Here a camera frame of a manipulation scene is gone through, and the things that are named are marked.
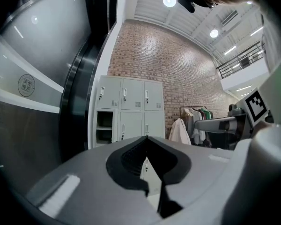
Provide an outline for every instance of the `circular logo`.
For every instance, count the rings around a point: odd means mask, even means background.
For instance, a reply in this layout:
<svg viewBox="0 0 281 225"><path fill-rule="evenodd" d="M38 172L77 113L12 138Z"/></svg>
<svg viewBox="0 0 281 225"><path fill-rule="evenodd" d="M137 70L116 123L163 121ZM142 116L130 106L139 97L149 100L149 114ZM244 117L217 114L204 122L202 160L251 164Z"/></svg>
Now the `circular logo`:
<svg viewBox="0 0 281 225"><path fill-rule="evenodd" d="M18 90L24 97L29 97L35 89L36 83L31 75L23 75L18 82Z"/></svg>

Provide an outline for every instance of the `white wall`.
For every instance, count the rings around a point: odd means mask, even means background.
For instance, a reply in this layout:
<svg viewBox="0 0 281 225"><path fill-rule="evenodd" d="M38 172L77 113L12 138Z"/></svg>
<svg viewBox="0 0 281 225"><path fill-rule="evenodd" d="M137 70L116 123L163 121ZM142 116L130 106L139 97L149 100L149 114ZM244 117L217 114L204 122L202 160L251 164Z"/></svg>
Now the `white wall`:
<svg viewBox="0 0 281 225"><path fill-rule="evenodd" d="M262 58L249 67L222 79L222 88L223 90L232 90L243 83L247 83L255 78L258 78L259 76L265 75L269 76L269 71L265 59Z"/></svg>
<svg viewBox="0 0 281 225"><path fill-rule="evenodd" d="M107 75L108 66L111 60L112 51L114 45L116 43L118 33L122 27L123 22L125 21L125 4L126 0L118 0L117 4L117 24L111 31L111 34L106 41L105 47L103 49L101 58L98 63L97 71L94 78L94 83L92 87L92 91L90 94L90 102L89 102L89 117L88 117L88 145L89 149L92 148L92 127L93 127L93 118L94 118L94 108L96 101L96 93L99 85L99 79L102 75Z"/></svg>

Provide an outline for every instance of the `brick wall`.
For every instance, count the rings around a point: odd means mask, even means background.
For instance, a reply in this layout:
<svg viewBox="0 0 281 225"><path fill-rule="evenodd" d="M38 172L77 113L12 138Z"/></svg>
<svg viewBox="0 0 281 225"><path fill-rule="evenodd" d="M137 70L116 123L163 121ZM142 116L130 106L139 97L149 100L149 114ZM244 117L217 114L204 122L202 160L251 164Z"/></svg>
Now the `brick wall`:
<svg viewBox="0 0 281 225"><path fill-rule="evenodd" d="M127 20L116 41L108 75L163 82L165 131L169 136L182 105L205 105L226 117L236 99L222 90L211 57L190 40L165 28Z"/></svg>

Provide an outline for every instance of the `upper floor balcony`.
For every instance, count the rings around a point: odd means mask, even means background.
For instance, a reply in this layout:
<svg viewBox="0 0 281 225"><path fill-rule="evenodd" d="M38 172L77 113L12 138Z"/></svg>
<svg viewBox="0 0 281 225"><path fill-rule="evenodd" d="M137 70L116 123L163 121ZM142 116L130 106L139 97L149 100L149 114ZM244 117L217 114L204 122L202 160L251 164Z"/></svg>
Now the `upper floor balcony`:
<svg viewBox="0 0 281 225"><path fill-rule="evenodd" d="M255 43L242 53L217 67L225 92L242 99L269 77L261 43Z"/></svg>

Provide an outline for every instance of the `clothing rack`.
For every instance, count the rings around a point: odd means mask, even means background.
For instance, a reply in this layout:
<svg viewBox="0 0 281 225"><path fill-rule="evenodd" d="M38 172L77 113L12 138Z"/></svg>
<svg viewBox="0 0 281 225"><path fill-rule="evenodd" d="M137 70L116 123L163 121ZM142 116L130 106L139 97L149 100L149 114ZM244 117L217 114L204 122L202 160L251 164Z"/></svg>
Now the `clothing rack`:
<svg viewBox="0 0 281 225"><path fill-rule="evenodd" d="M189 108L193 108L193 107L194 107L194 108L195 108L195 107L204 107L204 108L206 108L206 106L190 106L190 105L183 105L183 106L181 106L180 109L179 109L180 118L182 117L182 116L181 116L181 108L183 108L183 107L189 107Z"/></svg>

